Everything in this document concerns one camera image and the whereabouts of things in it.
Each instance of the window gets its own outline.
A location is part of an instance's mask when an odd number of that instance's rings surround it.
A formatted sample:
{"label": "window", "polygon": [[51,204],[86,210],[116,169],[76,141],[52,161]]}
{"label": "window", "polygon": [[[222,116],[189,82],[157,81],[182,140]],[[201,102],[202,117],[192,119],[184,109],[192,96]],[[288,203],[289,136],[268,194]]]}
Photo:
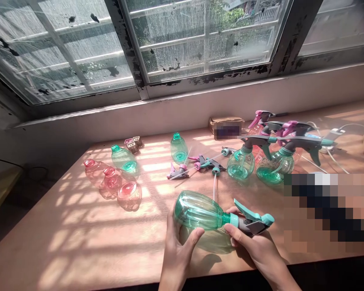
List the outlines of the window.
{"label": "window", "polygon": [[364,0],[0,0],[26,120],[356,62]]}
{"label": "window", "polygon": [[364,45],[364,0],[324,0],[299,55]]}
{"label": "window", "polygon": [[0,73],[30,105],[135,85],[102,0],[0,1]]}

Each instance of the window frame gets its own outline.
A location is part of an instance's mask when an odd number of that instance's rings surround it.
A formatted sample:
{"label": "window frame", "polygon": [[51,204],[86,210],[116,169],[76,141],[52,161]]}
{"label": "window frame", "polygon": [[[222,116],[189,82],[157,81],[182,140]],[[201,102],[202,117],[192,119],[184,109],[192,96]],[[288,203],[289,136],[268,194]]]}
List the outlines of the window frame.
{"label": "window frame", "polygon": [[136,35],[132,30],[132,21],[126,2],[124,0],[104,1],[119,36],[135,86],[42,105],[28,105],[19,97],[21,94],[16,91],[16,88],[12,89],[0,74],[0,90],[6,93],[0,94],[0,102],[14,112],[21,121],[177,94],[191,95],[192,92],[220,86],[364,62],[364,45],[299,56],[323,0],[293,0],[284,15],[281,31],[278,33],[278,41],[269,62],[184,77],[178,80],[149,83],[145,78],[146,68]]}

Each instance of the small box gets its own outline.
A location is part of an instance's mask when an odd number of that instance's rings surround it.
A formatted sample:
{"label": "small box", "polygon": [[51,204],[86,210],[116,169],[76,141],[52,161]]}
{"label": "small box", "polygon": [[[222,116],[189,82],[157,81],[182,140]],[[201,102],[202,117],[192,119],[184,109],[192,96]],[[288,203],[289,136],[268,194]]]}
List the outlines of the small box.
{"label": "small box", "polygon": [[138,150],[139,150],[138,146],[136,145],[136,143],[134,141],[127,143],[127,149],[133,154],[138,152]]}
{"label": "small box", "polygon": [[214,134],[214,139],[238,139],[244,119],[239,117],[223,117],[209,119],[209,129]]}
{"label": "small box", "polygon": [[132,141],[135,142],[138,147],[143,145],[142,139],[140,137],[133,137]]}
{"label": "small box", "polygon": [[124,145],[125,145],[125,147],[126,147],[126,148],[128,148],[128,147],[127,147],[127,144],[129,144],[130,142],[132,142],[132,139],[126,139],[126,140],[124,141]]}

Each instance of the green plastic bottle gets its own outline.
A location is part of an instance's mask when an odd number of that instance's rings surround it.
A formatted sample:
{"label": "green plastic bottle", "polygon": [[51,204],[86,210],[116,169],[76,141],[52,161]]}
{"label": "green plastic bottle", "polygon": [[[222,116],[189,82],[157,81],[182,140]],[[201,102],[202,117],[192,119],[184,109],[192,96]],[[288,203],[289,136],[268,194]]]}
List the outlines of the green plastic bottle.
{"label": "green plastic bottle", "polygon": [[118,145],[113,145],[112,149],[112,162],[114,166],[118,169],[122,169],[129,173],[134,173],[136,171],[137,162],[133,154],[119,147]]}
{"label": "green plastic bottle", "polygon": [[266,184],[275,185],[283,182],[285,174],[291,174],[294,170],[294,158],[296,148],[306,150],[313,162],[320,166],[318,151],[323,146],[332,146],[335,144],[329,139],[319,139],[313,137],[278,137],[286,145],[279,151],[271,154],[272,159],[264,157],[256,168],[256,175]]}
{"label": "green plastic bottle", "polygon": [[187,145],[179,133],[175,133],[170,142],[171,157],[177,164],[183,164],[187,158]]}
{"label": "green plastic bottle", "polygon": [[174,219],[188,228],[201,227],[204,230],[216,230],[226,223],[231,223],[249,236],[261,233],[275,221],[270,214],[264,214],[261,217],[236,199],[234,202],[245,218],[233,213],[225,213],[215,201],[205,195],[184,190],[177,198]]}
{"label": "green plastic bottle", "polygon": [[294,170],[294,153],[281,148],[271,153],[272,160],[264,157],[256,168],[256,175],[266,184],[279,184],[285,174],[291,174]]}
{"label": "green plastic bottle", "polygon": [[264,154],[271,158],[269,145],[276,142],[276,138],[263,135],[249,135],[246,138],[242,138],[242,140],[244,145],[231,155],[227,164],[229,176],[236,180],[245,180],[254,171],[255,158],[252,154],[254,145],[263,149]]}

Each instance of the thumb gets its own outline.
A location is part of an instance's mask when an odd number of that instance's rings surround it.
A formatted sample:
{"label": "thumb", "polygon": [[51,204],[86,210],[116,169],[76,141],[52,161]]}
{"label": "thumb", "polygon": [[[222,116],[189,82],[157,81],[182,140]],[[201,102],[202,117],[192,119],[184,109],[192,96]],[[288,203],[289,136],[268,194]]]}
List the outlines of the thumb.
{"label": "thumb", "polygon": [[183,245],[183,248],[186,249],[190,257],[191,254],[193,253],[195,245],[198,243],[199,239],[204,233],[205,230],[203,228],[196,228],[190,233],[189,237],[187,238],[187,241]]}
{"label": "thumb", "polygon": [[225,224],[225,230],[235,241],[241,244],[247,251],[253,247],[254,241],[252,238],[244,234],[240,229],[232,224]]}

